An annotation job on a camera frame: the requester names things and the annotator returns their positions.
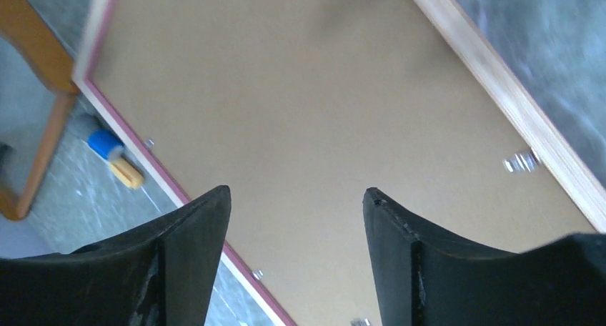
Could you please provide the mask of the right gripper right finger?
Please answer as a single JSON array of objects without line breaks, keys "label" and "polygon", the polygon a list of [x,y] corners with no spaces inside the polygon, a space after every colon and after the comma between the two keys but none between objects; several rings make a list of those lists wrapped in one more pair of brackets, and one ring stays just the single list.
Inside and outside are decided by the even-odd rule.
[{"label": "right gripper right finger", "polygon": [[570,234],[515,254],[364,193],[384,325],[603,325],[605,236]]}]

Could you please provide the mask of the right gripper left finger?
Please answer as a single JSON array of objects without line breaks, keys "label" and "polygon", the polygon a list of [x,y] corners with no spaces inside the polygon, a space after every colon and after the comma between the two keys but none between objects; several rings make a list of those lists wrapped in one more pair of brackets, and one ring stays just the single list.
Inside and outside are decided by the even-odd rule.
[{"label": "right gripper left finger", "polygon": [[203,325],[232,206],[220,185],[69,254],[1,261],[3,325]]}]

